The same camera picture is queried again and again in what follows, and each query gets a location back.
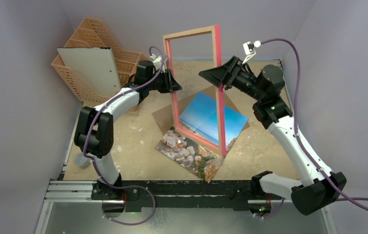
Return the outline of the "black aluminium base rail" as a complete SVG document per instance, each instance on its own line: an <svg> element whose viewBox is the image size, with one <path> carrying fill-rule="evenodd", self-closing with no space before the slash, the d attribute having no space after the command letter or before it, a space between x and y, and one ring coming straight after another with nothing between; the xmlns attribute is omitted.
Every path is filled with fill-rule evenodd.
<svg viewBox="0 0 368 234"><path fill-rule="evenodd" d="M45 200L53 202L99 202L124 205L127 212L142 208L228 208L254 209L270 199L290 200L303 215L326 206L320 188L294 186L286 195L265 192L257 180L123 180L109 186L96 181L50 181Z"/></svg>

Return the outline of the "pink picture frame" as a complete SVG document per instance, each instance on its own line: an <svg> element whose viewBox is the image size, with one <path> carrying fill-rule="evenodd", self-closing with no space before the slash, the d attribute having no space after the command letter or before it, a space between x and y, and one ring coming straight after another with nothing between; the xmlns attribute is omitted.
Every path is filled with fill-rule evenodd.
<svg viewBox="0 0 368 234"><path fill-rule="evenodd" d="M222 52L221 52L221 30L220 25L215 24L211 26L205 26L195 29L190 29L186 31L171 33L163 36L163 45L168 57L167 68L171 70L171 73L174 73L174 62L172 55L172 40L175 39L184 39L195 36L202 35L210 35L212 40L212 52L213 52L213 67L217 67L222 64ZM184 97L183 94L178 94L176 91L171 93L172 100L172 114L174 127L176 131L182 134L185 137L188 137L198 144L201 144L210 150L218 153L220 156L225 156L227 154L226 148L226 135L225 135L225 118L224 118L224 95L223 95L223 87L215 87L211 86L209 83L205 81L200 81L192 76L191 78L180 78L180 81L184 81L186 85L189 85L190 81L193 81L195 84L190 86L189 91L184 91L184 94L193 95L197 91L201 91L205 88L213 88L214 93L213 97L215 99L216 105L216 113L217 113L217 121L215 122L215 126L217 127L218 133L218 144L214 144L207 139L193 133L187 128L183 127L180 121L180 107L179 107L179 99Z"/></svg>

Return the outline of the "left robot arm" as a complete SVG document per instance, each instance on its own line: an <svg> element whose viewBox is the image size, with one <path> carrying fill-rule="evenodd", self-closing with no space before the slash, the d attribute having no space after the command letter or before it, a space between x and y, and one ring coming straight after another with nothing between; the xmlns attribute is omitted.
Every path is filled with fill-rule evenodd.
<svg viewBox="0 0 368 234"><path fill-rule="evenodd" d="M114 144L114 122L129 109L138 106L151 91L172 93L182 87L166 68L166 56L153 61L139 61L119 93L95 107L83 107L79 113L74 143L91 160L97 173L97 183L104 185L103 192L110 199L122 195L122 179L116 169L111 149Z"/></svg>

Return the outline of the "landscape photo print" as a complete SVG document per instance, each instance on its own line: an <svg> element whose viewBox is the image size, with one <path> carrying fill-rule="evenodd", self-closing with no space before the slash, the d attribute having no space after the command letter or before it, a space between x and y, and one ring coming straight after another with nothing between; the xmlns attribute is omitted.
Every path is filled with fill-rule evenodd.
<svg viewBox="0 0 368 234"><path fill-rule="evenodd" d="M183 127L218 144L218 133L215 126L217 113L213 93L213 88L207 88L180 100L179 117ZM229 151L240 133L250 125L248 117L241 114L230 100L227 100L224 108L226 148ZM173 124L166 121L166 108L154 112L153 117L163 133L155 148L201 180L211 182L225 156L220 156L178 133Z"/></svg>

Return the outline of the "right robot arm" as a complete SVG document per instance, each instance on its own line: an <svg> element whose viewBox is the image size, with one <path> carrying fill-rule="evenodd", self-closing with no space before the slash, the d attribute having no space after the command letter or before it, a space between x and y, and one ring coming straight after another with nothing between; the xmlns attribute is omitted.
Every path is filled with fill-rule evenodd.
<svg viewBox="0 0 368 234"><path fill-rule="evenodd" d="M225 64L198 74L216 87L234 87L255 99L252 108L256 119L281 144L300 176L294 180L271 171L257 174L251 180L254 197L278 195L291 200L303 215L310 215L338 199L336 189L343 190L347 179L342 172L333 172L320 157L309 159L300 146L306 141L298 138L293 113L280 96L285 86L280 67L266 65L256 76L238 57L232 57Z"/></svg>

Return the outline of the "orange plastic file organizer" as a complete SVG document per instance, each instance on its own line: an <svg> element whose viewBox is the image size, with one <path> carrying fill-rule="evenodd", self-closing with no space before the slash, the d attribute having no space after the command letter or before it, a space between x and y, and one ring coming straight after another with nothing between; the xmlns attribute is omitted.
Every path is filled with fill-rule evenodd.
<svg viewBox="0 0 368 234"><path fill-rule="evenodd" d="M117 94L143 53L123 49L104 22L84 18L63 47L52 67L75 97L86 104L103 103Z"/></svg>

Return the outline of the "white binder in organizer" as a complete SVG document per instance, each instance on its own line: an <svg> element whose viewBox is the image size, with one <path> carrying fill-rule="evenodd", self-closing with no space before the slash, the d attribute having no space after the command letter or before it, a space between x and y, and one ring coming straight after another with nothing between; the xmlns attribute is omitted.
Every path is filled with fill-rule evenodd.
<svg viewBox="0 0 368 234"><path fill-rule="evenodd" d="M91 85L97 94L111 98L121 89L112 49L109 47L60 47L63 63Z"/></svg>

